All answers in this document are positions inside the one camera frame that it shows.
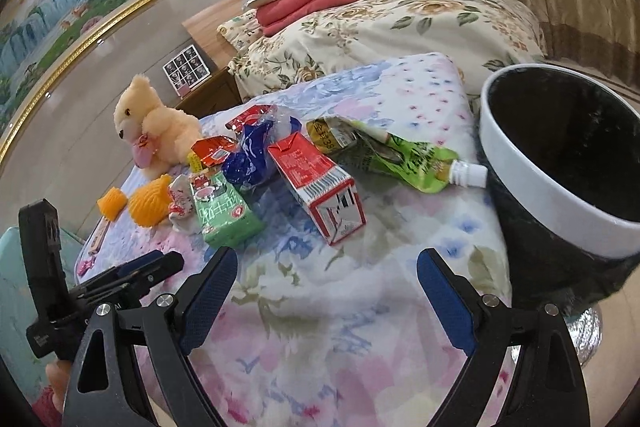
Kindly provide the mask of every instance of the blue gripper pad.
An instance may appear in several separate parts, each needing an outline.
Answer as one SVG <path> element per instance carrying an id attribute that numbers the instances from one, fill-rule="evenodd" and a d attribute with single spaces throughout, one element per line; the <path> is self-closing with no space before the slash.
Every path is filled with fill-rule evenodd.
<path id="1" fill-rule="evenodd" d="M 200 284 L 198 292 L 184 312 L 184 330 L 179 343 L 185 357 L 192 349 L 204 343 L 237 275 L 238 256 L 228 248 L 218 265 Z"/>
<path id="2" fill-rule="evenodd" d="M 418 281 L 431 302 L 451 344 L 470 357 L 476 349 L 471 313 L 429 255 L 423 250 L 417 262 Z"/>
<path id="3" fill-rule="evenodd" d="M 128 263 L 123 264 L 118 268 L 118 277 L 125 277 L 130 273 L 134 272 L 145 266 L 145 264 L 152 263 L 162 257 L 162 252 L 160 250 L 153 250 L 149 253 L 145 253 L 144 255 L 134 259 L 133 261 L 129 261 Z"/>

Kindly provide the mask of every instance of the floral bedspread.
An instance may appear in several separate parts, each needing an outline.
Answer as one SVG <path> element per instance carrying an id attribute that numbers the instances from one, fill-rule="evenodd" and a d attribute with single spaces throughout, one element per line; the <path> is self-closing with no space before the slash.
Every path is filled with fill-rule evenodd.
<path id="1" fill-rule="evenodd" d="M 303 120 L 356 118 L 476 158 L 457 68 L 441 54 L 389 59 L 253 102 L 289 107 Z M 245 108 L 206 118 L 204 130 L 219 132 Z M 424 248 L 438 248 L 480 293 L 510 303 L 505 246 L 484 190 L 422 194 L 394 178 L 352 174 L 367 224 L 336 247 L 325 243 L 279 176 L 247 197 L 266 229 L 237 249 L 238 280 L 204 345 L 190 355 L 229 426 L 427 425 L 465 355 L 451 346 L 417 282 Z M 144 183 L 134 169 L 122 188 L 130 194 Z M 125 210 L 82 278 L 154 248 L 179 251 L 185 266 L 150 299 L 175 292 L 208 261 L 200 235 L 181 235 L 164 223 L 140 229 Z M 480 425 L 492 425 L 499 413 L 513 373 L 506 358 Z M 145 353 L 140 365 L 147 392 L 162 403 Z"/>
<path id="2" fill-rule="evenodd" d="M 230 63 L 247 100 L 385 58 L 440 52 L 467 94 L 491 73 L 545 52 L 537 18 L 516 0 L 359 0 L 262 37 Z"/>

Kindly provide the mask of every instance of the wooden nightstand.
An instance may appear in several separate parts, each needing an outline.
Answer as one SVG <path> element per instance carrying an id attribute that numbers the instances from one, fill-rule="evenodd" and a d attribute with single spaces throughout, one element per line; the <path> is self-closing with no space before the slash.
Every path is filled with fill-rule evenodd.
<path id="1" fill-rule="evenodd" d="M 175 108 L 200 119 L 241 103 L 236 81 L 229 69 L 224 68 L 214 71 L 209 80 L 180 100 Z"/>

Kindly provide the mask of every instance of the trash can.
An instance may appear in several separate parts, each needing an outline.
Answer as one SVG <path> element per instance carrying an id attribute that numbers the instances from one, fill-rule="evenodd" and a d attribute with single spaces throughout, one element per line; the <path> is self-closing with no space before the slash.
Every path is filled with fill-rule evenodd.
<path id="1" fill-rule="evenodd" d="M 575 315 L 640 262 L 640 116 L 589 76 L 517 64 L 484 84 L 481 162 L 510 261 L 513 306 Z"/>

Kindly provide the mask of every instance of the waterfall painting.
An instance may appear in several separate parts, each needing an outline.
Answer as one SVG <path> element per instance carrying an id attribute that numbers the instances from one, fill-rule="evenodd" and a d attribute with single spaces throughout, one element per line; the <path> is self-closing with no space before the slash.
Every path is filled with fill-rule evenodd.
<path id="1" fill-rule="evenodd" d="M 73 61 L 149 1 L 8 1 L 0 12 L 0 162 Z"/>

